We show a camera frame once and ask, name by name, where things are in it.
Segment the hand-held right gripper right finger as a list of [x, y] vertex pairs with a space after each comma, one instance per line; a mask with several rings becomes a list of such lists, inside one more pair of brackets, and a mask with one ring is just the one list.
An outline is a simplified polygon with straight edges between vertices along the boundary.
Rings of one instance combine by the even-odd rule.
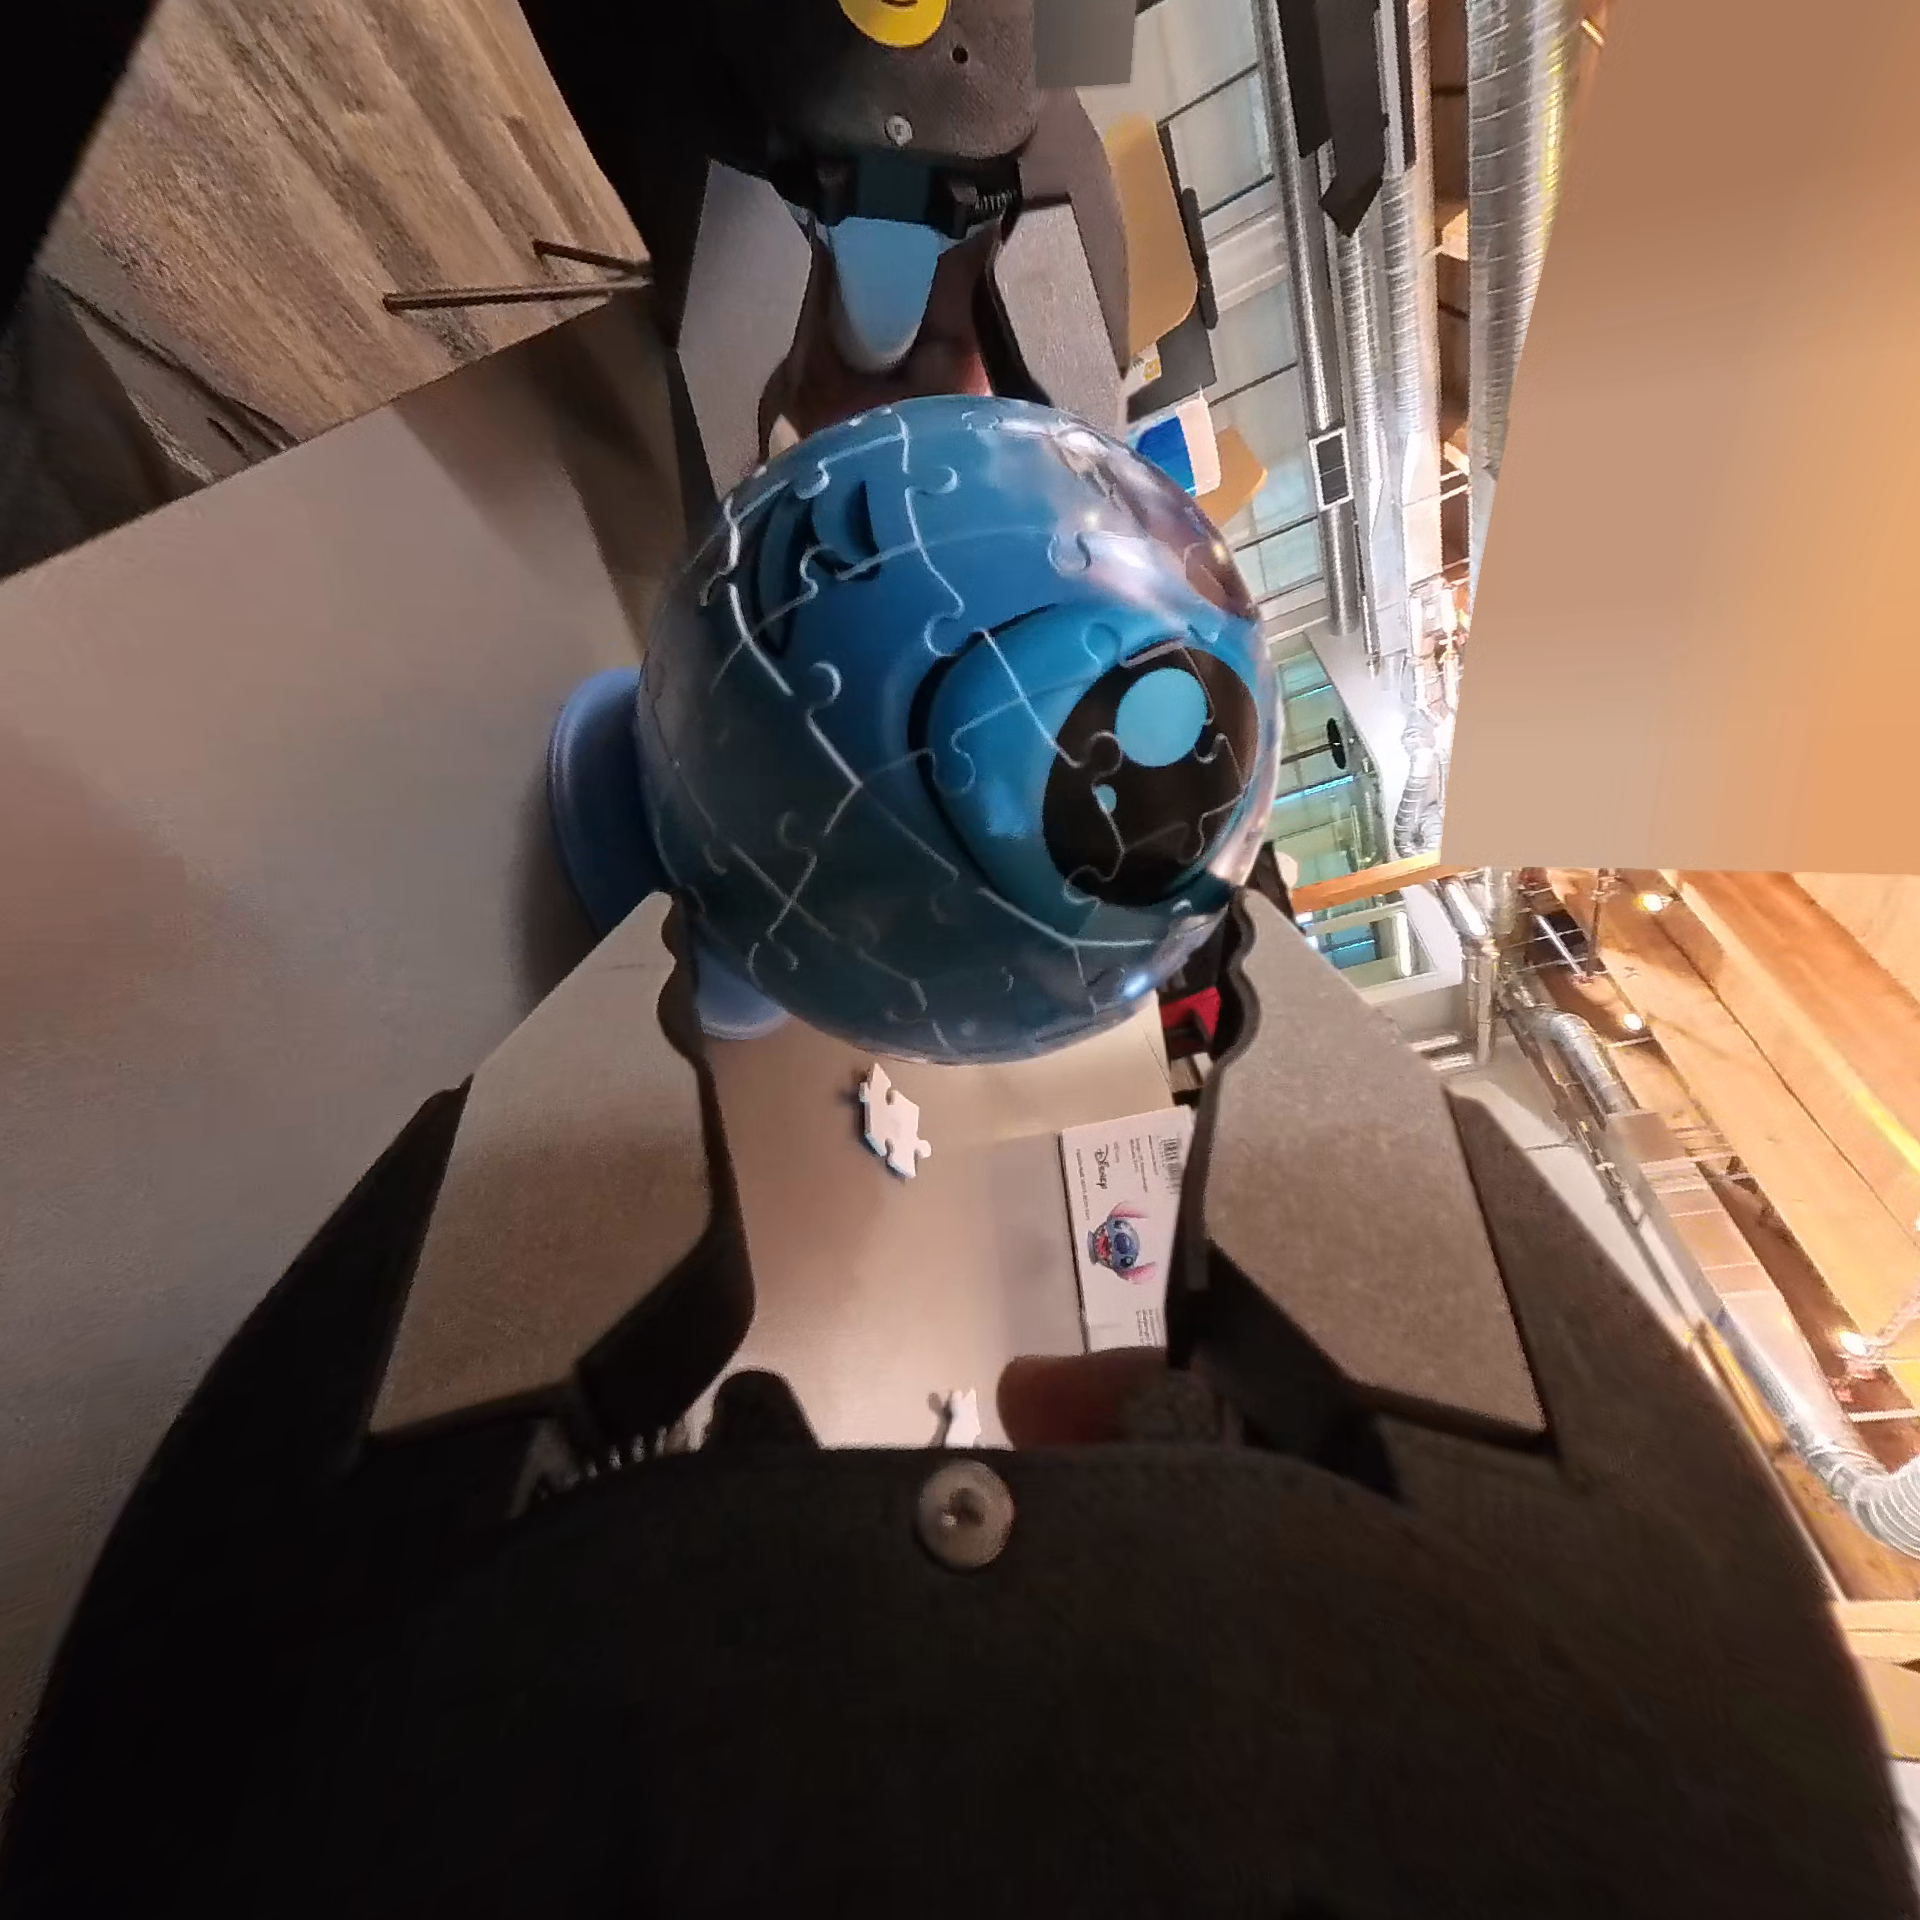
[[1438, 1075], [1270, 900], [1223, 925], [1172, 1361], [1253, 1432], [1547, 1432]]

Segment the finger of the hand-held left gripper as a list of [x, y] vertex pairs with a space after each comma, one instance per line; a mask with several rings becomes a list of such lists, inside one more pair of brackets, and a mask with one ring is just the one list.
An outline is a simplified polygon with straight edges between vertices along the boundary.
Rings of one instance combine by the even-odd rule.
[[779, 189], [710, 160], [685, 290], [685, 401], [706, 491], [730, 491], [762, 461], [760, 402], [810, 273], [810, 237]]
[[1120, 432], [1120, 367], [1072, 207], [1021, 209], [993, 259], [993, 316], [1002, 392]]

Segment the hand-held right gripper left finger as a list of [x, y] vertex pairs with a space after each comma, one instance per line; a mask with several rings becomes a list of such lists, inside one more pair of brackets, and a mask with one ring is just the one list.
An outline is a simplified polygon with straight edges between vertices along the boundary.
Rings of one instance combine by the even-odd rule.
[[643, 900], [473, 1075], [372, 1434], [565, 1395], [701, 1250], [741, 1263], [693, 986], [683, 915]]

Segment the blue ball stand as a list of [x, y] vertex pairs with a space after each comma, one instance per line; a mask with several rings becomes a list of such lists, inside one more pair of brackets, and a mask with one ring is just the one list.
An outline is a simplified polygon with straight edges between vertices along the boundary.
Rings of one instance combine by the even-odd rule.
[[[639, 665], [601, 669], [565, 696], [546, 744], [546, 810], [565, 881], [598, 940], [639, 902], [669, 895], [639, 782]], [[706, 1037], [772, 1036], [788, 1012], [693, 923], [696, 1015]]]

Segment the blue puzzle ball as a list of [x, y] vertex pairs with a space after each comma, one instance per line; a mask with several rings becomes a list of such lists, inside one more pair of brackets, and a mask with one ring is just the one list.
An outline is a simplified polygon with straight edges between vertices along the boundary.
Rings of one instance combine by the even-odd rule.
[[1194, 497], [1008, 395], [874, 406], [743, 478], [635, 703], [658, 860], [706, 951], [920, 1063], [1125, 1022], [1249, 878], [1280, 720]]

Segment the puzzle box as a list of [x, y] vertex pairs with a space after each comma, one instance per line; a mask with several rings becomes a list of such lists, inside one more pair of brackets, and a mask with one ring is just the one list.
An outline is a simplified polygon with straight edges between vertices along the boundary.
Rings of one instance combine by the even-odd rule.
[[1167, 1342], [1192, 1109], [1167, 1106], [1060, 1132], [1072, 1269], [1090, 1353]]

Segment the person's left hand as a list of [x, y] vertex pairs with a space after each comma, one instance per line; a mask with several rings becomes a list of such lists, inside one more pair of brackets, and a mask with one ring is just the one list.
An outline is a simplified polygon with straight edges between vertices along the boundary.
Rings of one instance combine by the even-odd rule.
[[974, 316], [978, 269], [956, 252], [941, 259], [927, 295], [923, 318], [899, 364], [864, 372], [838, 345], [836, 283], [827, 262], [808, 285], [790, 349], [758, 401], [760, 451], [801, 442], [838, 421], [912, 395], [984, 395], [993, 382], [982, 361]]

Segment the person's right hand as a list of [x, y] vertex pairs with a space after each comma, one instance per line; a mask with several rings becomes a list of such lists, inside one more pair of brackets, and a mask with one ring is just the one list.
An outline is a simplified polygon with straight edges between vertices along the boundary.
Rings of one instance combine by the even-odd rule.
[[1210, 1399], [1162, 1348], [1016, 1356], [995, 1382], [995, 1415], [1021, 1451], [1167, 1442], [1209, 1428]]

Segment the tan wooden board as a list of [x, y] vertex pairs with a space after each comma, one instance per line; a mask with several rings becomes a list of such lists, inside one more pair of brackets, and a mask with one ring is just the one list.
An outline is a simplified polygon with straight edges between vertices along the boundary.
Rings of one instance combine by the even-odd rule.
[[1158, 123], [1127, 111], [1107, 123], [1100, 142], [1120, 209], [1127, 318], [1125, 361], [1147, 358], [1187, 318], [1217, 321], [1212, 274], [1194, 191], [1176, 179]]

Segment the black metal leg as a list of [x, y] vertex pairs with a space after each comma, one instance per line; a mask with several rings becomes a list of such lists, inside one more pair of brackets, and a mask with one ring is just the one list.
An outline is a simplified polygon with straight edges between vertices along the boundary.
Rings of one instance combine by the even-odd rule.
[[594, 302], [618, 293], [645, 290], [654, 283], [654, 269], [643, 257], [605, 252], [577, 244], [537, 237], [533, 255], [542, 269], [579, 266], [589, 274], [551, 274], [539, 279], [467, 285], [432, 285], [412, 290], [386, 290], [380, 306], [395, 318], [420, 318], [438, 313], [465, 313], [473, 309], [505, 309], [563, 302]]

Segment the silver ceiling pipes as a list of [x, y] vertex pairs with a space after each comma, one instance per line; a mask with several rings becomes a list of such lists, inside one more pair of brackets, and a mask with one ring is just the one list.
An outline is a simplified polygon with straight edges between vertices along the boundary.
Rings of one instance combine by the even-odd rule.
[[1375, 728], [1388, 856], [1367, 876], [1462, 887], [1438, 854], [1469, 627], [1448, 511], [1467, 469], [1444, 414], [1428, 3], [1266, 1], [1253, 27], [1331, 629]]

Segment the silver ventilation duct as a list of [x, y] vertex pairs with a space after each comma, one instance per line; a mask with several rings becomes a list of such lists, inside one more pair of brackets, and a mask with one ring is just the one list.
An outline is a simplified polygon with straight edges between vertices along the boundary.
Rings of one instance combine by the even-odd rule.
[[1438, 878], [1467, 962], [1467, 1000], [1480, 1027], [1507, 1027], [1554, 1081], [1569, 1125], [1589, 1128], [1589, 1147], [1626, 1194], [1633, 1224], [1671, 1259], [1685, 1315], [1713, 1334], [1778, 1428], [1788, 1449], [1869, 1540], [1918, 1558], [1918, 1465], [1887, 1468], [1859, 1446], [1859, 1422], [1840, 1404], [1785, 1296], [1722, 1205], [1707, 1172], [1666, 1120], [1640, 1106], [1614, 1055], [1580, 1013], [1558, 1007], [1512, 969], [1516, 923], [1495, 902], [1504, 876]]

